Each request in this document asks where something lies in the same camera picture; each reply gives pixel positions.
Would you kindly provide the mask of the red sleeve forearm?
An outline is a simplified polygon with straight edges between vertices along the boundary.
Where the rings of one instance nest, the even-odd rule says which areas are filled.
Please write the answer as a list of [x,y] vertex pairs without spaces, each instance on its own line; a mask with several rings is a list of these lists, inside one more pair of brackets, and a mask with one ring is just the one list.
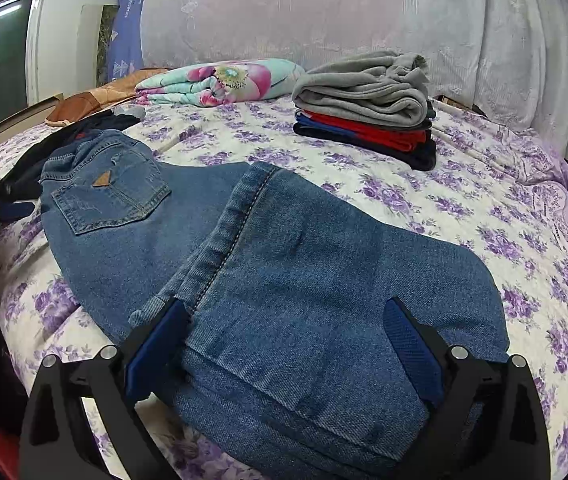
[[7,480],[19,478],[19,438],[0,430],[0,476]]

